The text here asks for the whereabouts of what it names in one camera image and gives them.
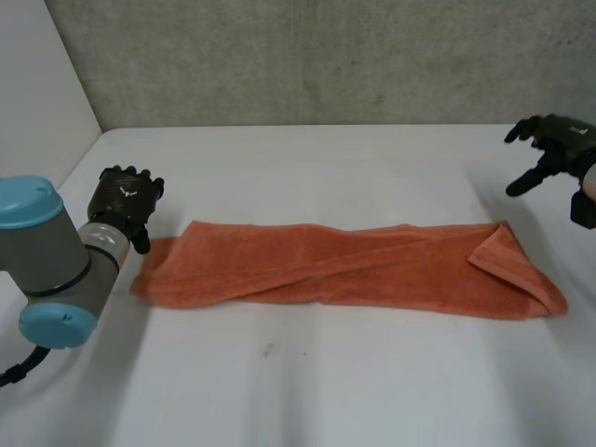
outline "table surface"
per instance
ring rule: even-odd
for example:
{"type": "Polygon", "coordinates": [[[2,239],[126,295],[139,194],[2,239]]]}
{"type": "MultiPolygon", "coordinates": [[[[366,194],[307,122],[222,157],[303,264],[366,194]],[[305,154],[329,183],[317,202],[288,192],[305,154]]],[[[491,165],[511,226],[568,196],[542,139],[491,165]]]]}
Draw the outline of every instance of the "table surface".
{"type": "MultiPolygon", "coordinates": [[[[166,180],[149,230],[192,220],[343,229],[508,220],[565,293],[564,318],[494,321],[388,308],[149,307],[132,253],[92,339],[0,391],[0,445],[88,447],[572,446],[596,439],[594,234],[569,220],[576,182],[527,196],[534,165],[508,126],[120,129],[60,192],[85,221],[104,167],[166,180]]],[[[31,346],[0,277],[0,370],[31,346]]]]}

